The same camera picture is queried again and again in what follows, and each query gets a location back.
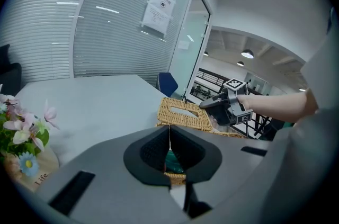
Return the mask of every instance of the blue flower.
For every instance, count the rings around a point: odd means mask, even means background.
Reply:
[[[34,177],[39,171],[37,158],[28,151],[19,156],[19,164],[22,173],[28,177]]]
[[[7,104],[1,103],[0,104],[0,114],[5,113],[7,111]]]

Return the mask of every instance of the white table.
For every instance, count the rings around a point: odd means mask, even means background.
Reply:
[[[164,96],[140,77],[126,75],[29,83],[16,97],[39,117],[46,99],[56,107],[61,130],[51,127],[49,144],[62,166],[99,142],[154,127]]]

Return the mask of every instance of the blue chair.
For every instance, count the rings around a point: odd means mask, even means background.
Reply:
[[[171,97],[173,92],[175,92],[178,88],[178,84],[174,80],[172,74],[159,73],[156,88],[160,92],[164,93],[167,97]]]

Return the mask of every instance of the white paper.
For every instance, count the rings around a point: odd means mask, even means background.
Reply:
[[[174,5],[174,0],[149,0],[142,25],[166,34]]]
[[[181,41],[179,41],[178,49],[188,50],[189,46],[190,46],[190,42],[189,41],[181,40]]]

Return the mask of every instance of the forearm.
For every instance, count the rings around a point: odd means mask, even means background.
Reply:
[[[252,109],[254,113],[292,123],[317,110],[310,90],[281,96],[239,95],[238,98],[240,102],[246,102],[245,108]]]

